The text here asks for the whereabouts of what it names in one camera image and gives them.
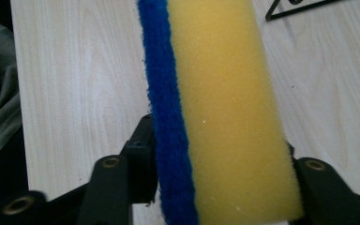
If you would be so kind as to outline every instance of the white wood surface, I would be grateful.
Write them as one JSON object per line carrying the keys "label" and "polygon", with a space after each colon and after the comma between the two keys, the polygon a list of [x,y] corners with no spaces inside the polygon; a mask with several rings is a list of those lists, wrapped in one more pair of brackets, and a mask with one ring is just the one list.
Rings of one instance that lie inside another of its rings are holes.
{"label": "white wood surface", "polygon": [[[296,156],[329,162],[360,194],[360,1],[274,22],[264,20],[271,0],[253,3]],[[148,113],[142,29],[134,0],[22,0],[12,10],[30,188],[52,199],[85,183]],[[163,224],[158,202],[135,207],[134,220]]]}

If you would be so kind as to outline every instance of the black clamp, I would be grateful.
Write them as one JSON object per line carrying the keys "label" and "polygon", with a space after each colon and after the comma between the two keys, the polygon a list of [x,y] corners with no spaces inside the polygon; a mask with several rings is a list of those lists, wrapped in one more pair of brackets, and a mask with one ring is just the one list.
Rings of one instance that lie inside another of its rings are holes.
{"label": "black clamp", "polygon": [[[0,225],[132,224],[131,205],[155,198],[154,152],[152,118],[146,115],[119,156],[96,162],[88,184],[50,202],[38,191],[12,196],[0,203]],[[292,162],[306,215],[290,225],[360,225],[360,196],[329,164],[311,157]]]}

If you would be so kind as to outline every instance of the sponge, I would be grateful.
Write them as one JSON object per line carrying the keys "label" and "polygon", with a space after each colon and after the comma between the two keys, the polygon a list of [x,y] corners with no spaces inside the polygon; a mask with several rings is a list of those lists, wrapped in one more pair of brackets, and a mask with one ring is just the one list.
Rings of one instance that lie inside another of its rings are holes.
{"label": "sponge", "polygon": [[300,218],[251,1],[140,0],[139,11],[167,223]]}

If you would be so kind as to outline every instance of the blue fuzzy edge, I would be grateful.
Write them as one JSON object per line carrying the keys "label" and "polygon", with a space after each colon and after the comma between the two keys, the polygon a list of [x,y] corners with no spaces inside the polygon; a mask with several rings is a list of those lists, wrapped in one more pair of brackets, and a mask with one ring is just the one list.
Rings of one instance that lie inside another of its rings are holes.
{"label": "blue fuzzy edge", "polygon": [[166,0],[139,0],[161,208],[167,224],[198,224],[188,137],[177,89]]}

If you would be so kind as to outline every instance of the metal rivet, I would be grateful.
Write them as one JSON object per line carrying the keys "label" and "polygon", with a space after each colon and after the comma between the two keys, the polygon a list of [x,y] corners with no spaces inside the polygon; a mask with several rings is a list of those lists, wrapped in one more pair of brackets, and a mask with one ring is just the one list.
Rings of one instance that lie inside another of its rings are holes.
{"label": "metal rivet", "polygon": [[317,160],[308,160],[306,161],[306,165],[315,170],[315,171],[324,171],[326,170],[326,167],[323,163],[321,163],[320,161]]}
{"label": "metal rivet", "polygon": [[32,196],[23,196],[7,204],[2,213],[5,215],[16,215],[28,209],[35,202]]}
{"label": "metal rivet", "polygon": [[105,168],[112,168],[112,167],[115,167],[116,165],[118,165],[119,163],[119,158],[117,157],[110,157],[110,158],[107,158],[103,161],[103,167]]}

